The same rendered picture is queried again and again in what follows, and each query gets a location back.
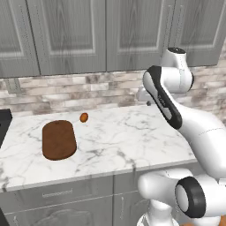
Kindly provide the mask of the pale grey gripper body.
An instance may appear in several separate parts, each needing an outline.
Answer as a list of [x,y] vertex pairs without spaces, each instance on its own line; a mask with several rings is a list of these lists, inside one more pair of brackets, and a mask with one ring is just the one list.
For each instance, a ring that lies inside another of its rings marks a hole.
[[146,104],[147,102],[151,102],[152,105],[153,99],[143,86],[139,87],[138,92],[136,93],[136,98],[139,102],[145,102]]

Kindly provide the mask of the narrow grey drawer front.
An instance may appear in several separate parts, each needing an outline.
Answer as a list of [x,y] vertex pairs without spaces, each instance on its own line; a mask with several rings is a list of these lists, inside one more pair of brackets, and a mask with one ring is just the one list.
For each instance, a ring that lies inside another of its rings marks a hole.
[[138,190],[138,179],[148,170],[133,171],[114,176],[114,193],[134,192]]

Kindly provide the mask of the brown oval cutting board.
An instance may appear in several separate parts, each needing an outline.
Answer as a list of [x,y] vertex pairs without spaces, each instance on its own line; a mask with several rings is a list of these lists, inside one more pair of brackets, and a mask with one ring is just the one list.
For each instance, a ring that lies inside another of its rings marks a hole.
[[56,120],[42,128],[42,154],[51,161],[59,161],[72,156],[77,150],[77,143],[72,123]]

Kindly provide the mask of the wide grey drawer front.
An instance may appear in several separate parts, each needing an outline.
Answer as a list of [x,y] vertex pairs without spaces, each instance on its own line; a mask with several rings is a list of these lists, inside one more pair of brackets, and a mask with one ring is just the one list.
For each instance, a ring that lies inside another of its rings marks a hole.
[[[44,199],[43,193],[62,192],[73,189],[72,194]],[[89,200],[113,194],[113,176],[59,180],[32,184],[0,192],[0,208],[5,214],[38,207]]]

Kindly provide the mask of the grey base cupboard door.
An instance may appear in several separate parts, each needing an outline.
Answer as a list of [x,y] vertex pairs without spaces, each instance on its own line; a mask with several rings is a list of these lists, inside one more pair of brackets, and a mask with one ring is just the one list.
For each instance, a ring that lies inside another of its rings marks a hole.
[[[122,196],[124,196],[123,220],[120,219]],[[113,203],[113,226],[136,226],[149,206],[149,200],[143,199],[138,191],[116,194]]]
[[112,196],[5,214],[10,226],[112,226]]

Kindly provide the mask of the black hob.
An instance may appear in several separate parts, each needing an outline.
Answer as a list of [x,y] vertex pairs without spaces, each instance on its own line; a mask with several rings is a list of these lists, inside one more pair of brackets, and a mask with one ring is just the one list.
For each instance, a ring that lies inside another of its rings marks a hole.
[[0,147],[4,142],[5,135],[12,121],[10,109],[0,109]]

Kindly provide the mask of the grey wall cupboard door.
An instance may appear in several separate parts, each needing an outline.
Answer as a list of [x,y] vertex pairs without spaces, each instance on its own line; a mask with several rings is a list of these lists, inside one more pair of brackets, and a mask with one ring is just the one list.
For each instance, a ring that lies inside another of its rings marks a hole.
[[168,47],[176,0],[107,0],[107,71],[159,64]]
[[42,75],[104,72],[106,0],[27,0]]
[[39,75],[26,0],[0,0],[0,78]]
[[226,37],[226,0],[176,0],[169,46],[183,49],[189,66],[216,65]]

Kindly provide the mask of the grey wall socket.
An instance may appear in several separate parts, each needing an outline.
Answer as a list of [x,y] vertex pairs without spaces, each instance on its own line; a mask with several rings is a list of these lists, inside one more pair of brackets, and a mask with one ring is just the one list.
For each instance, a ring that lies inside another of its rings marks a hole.
[[5,81],[7,91],[9,94],[20,94],[21,93],[21,88],[20,88],[18,78],[9,78],[9,79],[5,79],[4,81]]

